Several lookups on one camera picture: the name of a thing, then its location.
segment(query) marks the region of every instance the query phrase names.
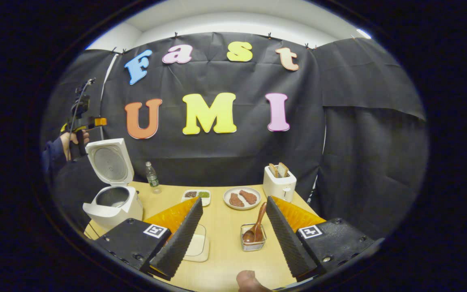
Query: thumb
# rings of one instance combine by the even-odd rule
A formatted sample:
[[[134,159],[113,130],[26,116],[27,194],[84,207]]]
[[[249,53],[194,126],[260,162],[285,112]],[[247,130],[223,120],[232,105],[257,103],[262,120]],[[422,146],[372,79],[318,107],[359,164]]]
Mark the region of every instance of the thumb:
[[[77,135],[75,133],[71,134],[70,140],[73,141],[73,143],[78,144]]]
[[[243,283],[247,279],[253,279],[253,278],[255,278],[255,271],[244,270],[244,271],[239,272],[239,274],[237,274],[236,280],[237,280],[237,283],[239,284],[239,283]]]

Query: white plate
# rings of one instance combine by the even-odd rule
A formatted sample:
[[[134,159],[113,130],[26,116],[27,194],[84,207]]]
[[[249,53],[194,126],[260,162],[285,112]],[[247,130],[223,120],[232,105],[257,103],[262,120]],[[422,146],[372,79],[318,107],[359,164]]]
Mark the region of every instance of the white plate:
[[[253,205],[248,204],[248,202],[246,202],[244,197],[239,195],[239,192],[241,190],[254,194],[257,197],[257,202],[255,202]],[[230,204],[230,194],[232,193],[236,193],[239,195],[237,197],[239,197],[239,199],[244,203],[244,207],[236,207]],[[223,195],[223,200],[225,201],[226,205],[228,205],[231,208],[234,208],[237,210],[248,210],[248,209],[251,209],[257,206],[259,203],[261,203],[261,194],[258,191],[252,189],[251,187],[232,187],[231,189],[225,192],[225,194]]]
[[[186,190],[183,193],[183,196],[181,197],[182,202],[191,199],[191,198],[185,198],[185,194],[187,194],[187,192],[196,192],[196,196],[199,195],[199,192],[207,192],[208,194],[210,194],[210,196],[208,198],[201,198],[201,203],[203,207],[210,205],[210,199],[212,198],[212,193],[209,190]]]

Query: wooden table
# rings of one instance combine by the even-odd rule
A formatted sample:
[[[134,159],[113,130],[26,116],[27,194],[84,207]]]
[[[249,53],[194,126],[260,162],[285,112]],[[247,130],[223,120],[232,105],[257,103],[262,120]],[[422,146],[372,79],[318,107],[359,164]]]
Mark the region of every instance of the wooden table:
[[[267,215],[262,224],[267,240],[260,251],[245,252],[241,248],[240,229],[242,224],[255,223],[261,204],[267,201],[262,185],[248,185],[261,194],[261,203],[249,210],[235,210],[223,201],[223,194],[231,187],[176,187],[161,185],[162,192],[153,194],[148,183],[131,182],[129,184],[139,191],[139,199],[144,207],[143,220],[167,208],[180,203],[185,190],[206,189],[211,192],[210,204],[203,207],[200,224],[206,228],[206,236],[210,239],[210,252],[207,261],[182,261],[176,275],[171,281],[163,280],[175,286],[200,292],[237,292],[237,274],[242,270],[253,270],[260,283],[270,289],[276,289],[295,283],[287,267],[284,254],[280,249],[273,227]],[[316,214],[309,205],[295,192],[292,203]],[[107,230],[94,221],[91,225],[101,236]],[[85,234],[90,238],[98,238],[87,226]]]

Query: small basket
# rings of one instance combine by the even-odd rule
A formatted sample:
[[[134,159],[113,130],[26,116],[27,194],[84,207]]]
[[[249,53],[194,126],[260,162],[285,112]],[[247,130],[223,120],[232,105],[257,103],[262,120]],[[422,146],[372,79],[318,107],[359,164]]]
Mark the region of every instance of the small basket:
[[[258,251],[263,248],[264,243],[266,242],[266,232],[264,231],[264,226],[261,224],[261,230],[263,231],[263,240],[259,242],[251,242],[251,243],[244,243],[242,240],[242,236],[245,234],[246,231],[250,230],[255,225],[252,224],[243,224],[241,225],[241,246],[243,251]]]

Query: pink letter i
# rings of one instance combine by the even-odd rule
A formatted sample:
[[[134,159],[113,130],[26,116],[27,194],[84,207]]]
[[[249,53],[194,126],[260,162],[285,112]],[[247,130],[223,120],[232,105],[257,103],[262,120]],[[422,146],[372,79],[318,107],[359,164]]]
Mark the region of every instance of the pink letter i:
[[[286,111],[284,101],[287,100],[285,94],[266,94],[271,111],[271,122],[268,125],[270,131],[287,131],[289,124],[286,122]]]

